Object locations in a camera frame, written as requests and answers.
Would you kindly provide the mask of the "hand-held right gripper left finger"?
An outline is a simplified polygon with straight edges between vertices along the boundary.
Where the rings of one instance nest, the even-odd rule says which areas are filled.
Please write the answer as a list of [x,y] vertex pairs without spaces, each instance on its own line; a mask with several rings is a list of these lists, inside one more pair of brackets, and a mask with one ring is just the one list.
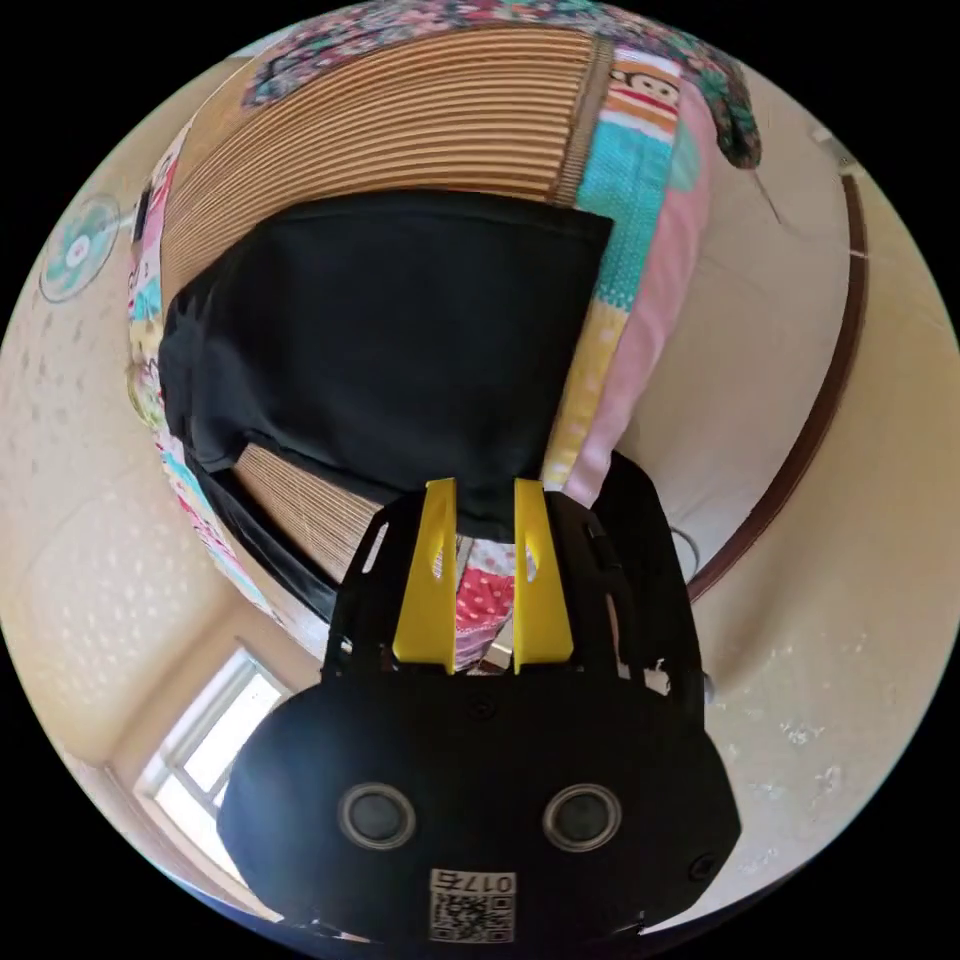
[[456,483],[429,482],[392,644],[404,667],[456,670]]

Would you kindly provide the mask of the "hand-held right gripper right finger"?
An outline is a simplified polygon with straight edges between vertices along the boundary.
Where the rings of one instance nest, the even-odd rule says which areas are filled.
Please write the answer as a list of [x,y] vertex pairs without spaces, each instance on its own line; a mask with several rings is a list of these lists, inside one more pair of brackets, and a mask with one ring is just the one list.
[[513,670],[567,663],[574,643],[542,484],[514,484]]

